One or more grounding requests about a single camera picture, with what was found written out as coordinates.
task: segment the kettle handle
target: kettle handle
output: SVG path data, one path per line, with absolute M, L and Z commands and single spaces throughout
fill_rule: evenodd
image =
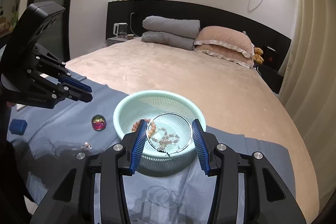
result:
M 113 27 L 113 34 L 115 34 L 116 36 L 118 36 L 118 28 L 119 28 L 118 23 L 114 24 L 114 27 Z

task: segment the iridescent ball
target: iridescent ball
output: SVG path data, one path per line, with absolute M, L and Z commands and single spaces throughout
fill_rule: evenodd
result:
M 91 120 L 91 124 L 95 131 L 102 131 L 106 128 L 106 119 L 103 115 L 95 115 Z

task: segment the mint green plastic basket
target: mint green plastic basket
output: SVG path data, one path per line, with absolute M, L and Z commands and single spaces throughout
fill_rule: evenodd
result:
M 206 130 L 206 122 L 202 112 L 190 100 L 172 92 L 145 90 L 127 96 L 117 105 L 113 114 L 115 131 L 119 138 L 123 139 L 125 134 L 131 132 L 135 122 L 140 119 L 152 119 L 166 112 L 180 114 L 190 123 L 199 119 L 203 130 Z M 172 128 L 177 129 L 180 128 L 180 121 L 181 119 L 170 119 L 167 123 Z M 171 174 L 187 167 L 195 157 L 196 151 L 193 141 L 186 149 L 172 154 L 170 157 L 157 152 L 146 141 L 140 167 L 142 167 L 142 170 L 155 172 L 155 174 L 150 175 Z

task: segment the pink pillow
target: pink pillow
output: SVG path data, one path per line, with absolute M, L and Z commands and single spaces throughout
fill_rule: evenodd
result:
M 219 26 L 203 28 L 197 35 L 195 45 L 215 44 L 242 53 L 246 58 L 253 56 L 253 45 L 247 35 Z
M 218 45 L 197 45 L 195 47 L 196 52 L 203 52 L 211 56 L 215 56 L 221 59 L 231 61 L 233 63 L 239 64 L 246 68 L 253 67 L 252 58 L 246 58 L 239 52 L 230 50 L 228 48 L 218 46 Z

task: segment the metal ring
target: metal ring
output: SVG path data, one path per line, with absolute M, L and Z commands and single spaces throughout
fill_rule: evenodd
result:
M 172 114 L 172 115 L 176 115 L 176 116 L 181 117 L 183 120 L 185 120 L 185 121 L 188 123 L 189 128 L 190 128 L 190 140 L 188 141 L 188 143 L 187 143 L 183 148 L 177 150 L 177 151 L 174 152 L 174 153 L 170 153 L 170 154 L 169 154 L 167 151 L 164 151 L 164 150 L 161 150 L 161 149 L 159 149 L 159 148 L 156 148 L 155 145 L 152 143 L 150 137 L 148 136 L 148 132 L 149 132 L 149 128 L 150 128 L 150 126 L 151 126 L 151 123 L 152 123 L 156 118 L 158 118 L 158 117 L 160 117 L 160 116 L 162 116 L 162 115 L 166 115 L 166 114 Z M 172 113 L 172 112 L 166 112 L 166 113 L 161 113 L 161 114 L 155 116 L 153 119 L 150 120 L 150 122 L 149 122 L 148 125 L 147 125 L 146 136 L 147 136 L 147 140 L 148 140 L 149 144 L 150 144 L 150 145 L 151 145 L 157 152 L 166 153 L 166 154 L 168 155 L 168 157 L 170 157 L 170 155 L 172 155 L 172 154 L 179 153 L 179 152 L 185 150 L 185 149 L 191 144 L 191 141 L 193 140 L 193 128 L 192 128 L 190 122 L 189 122 L 186 118 L 184 118 L 182 115 L 177 114 L 177 113 Z

